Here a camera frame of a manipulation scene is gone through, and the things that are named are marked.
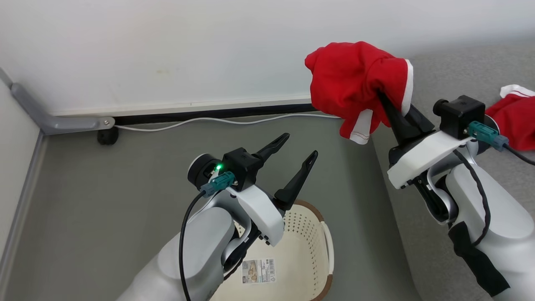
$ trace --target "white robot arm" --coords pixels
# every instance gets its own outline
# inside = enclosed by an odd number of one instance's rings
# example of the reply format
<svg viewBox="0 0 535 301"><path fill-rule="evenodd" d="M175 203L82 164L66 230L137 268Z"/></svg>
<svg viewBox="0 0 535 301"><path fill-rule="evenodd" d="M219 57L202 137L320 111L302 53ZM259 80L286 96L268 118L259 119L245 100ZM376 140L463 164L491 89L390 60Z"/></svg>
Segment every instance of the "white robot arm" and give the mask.
<svg viewBox="0 0 535 301"><path fill-rule="evenodd" d="M189 168L188 180L201 191L196 200L205 195L210 196L209 201L189 220L186 215L186 231L162 248L118 301L209 300L240 267L256 239L276 246L284 233L282 217L291 209L318 156L317 151L312 152L286 187L269 195L255 185L256 174L288 138L285 133L252 155L238 148L225 154L223 160L210 154L197 157ZM245 229L241 237L234 221ZM182 233L187 294L179 260Z"/></svg>
<svg viewBox="0 0 535 301"><path fill-rule="evenodd" d="M451 103L437 102L433 112L441 117L441 131L434 131L416 108L403 117L385 95L380 96L400 144L389 153L392 185L417 187L435 220L449 226L455 253L494 300L535 300L533 219L475 161L489 148L478 140L489 136L480 139L470 124L480 122L494 136L499 134L493 120L484 115L485 105L464 95ZM494 139L488 142L496 148L507 142L503 137Z"/></svg>

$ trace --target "red cloth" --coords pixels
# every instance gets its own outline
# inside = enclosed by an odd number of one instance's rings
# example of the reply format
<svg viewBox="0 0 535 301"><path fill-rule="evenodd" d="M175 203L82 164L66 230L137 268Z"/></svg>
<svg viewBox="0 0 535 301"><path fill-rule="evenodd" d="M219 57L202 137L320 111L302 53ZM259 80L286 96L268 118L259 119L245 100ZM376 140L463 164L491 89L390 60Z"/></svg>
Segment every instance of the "red cloth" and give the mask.
<svg viewBox="0 0 535 301"><path fill-rule="evenodd" d="M485 112L497 123L500 134L518 151L535 149L535 92L519 85L501 88L502 99Z"/></svg>
<svg viewBox="0 0 535 301"><path fill-rule="evenodd" d="M412 97L412 65L368 43L330 43L304 61L312 72L312 105L345 121L340 135L366 144L379 122L390 126L377 91L405 115Z"/></svg>

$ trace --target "caster wheel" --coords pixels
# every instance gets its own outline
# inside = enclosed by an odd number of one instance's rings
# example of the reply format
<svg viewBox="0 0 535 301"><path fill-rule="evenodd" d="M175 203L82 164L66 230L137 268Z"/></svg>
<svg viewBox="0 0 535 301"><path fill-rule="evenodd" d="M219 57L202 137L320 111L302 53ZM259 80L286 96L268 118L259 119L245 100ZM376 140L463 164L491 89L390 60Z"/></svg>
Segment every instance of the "caster wheel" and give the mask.
<svg viewBox="0 0 535 301"><path fill-rule="evenodd" d="M97 132L97 141L101 145L114 145L119 138L119 129L112 127L107 130L99 130Z"/></svg>

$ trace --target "label sticker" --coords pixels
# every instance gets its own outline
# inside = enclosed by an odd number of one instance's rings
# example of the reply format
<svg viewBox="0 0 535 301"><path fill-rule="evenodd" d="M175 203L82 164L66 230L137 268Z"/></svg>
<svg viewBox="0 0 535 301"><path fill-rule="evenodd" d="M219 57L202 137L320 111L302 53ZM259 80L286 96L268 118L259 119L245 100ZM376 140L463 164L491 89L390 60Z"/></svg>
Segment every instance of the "label sticker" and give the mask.
<svg viewBox="0 0 535 301"><path fill-rule="evenodd" d="M243 284L273 283L275 275L275 260L273 258L244 260L241 264L241 278Z"/></svg>

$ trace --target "white wall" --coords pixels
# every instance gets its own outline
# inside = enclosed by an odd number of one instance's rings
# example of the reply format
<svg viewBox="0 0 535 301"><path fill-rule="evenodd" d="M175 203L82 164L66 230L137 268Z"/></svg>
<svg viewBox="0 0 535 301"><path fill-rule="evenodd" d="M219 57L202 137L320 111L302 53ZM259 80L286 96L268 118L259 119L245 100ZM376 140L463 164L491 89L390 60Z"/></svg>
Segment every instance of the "white wall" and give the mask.
<svg viewBox="0 0 535 301"><path fill-rule="evenodd" d="M0 81L0 257L38 135L39 128Z"/></svg>
<svg viewBox="0 0 535 301"><path fill-rule="evenodd" d="M62 115L306 99L303 60L332 41L364 40L408 56L535 33L533 0L5 0L0 7L0 66Z"/></svg>

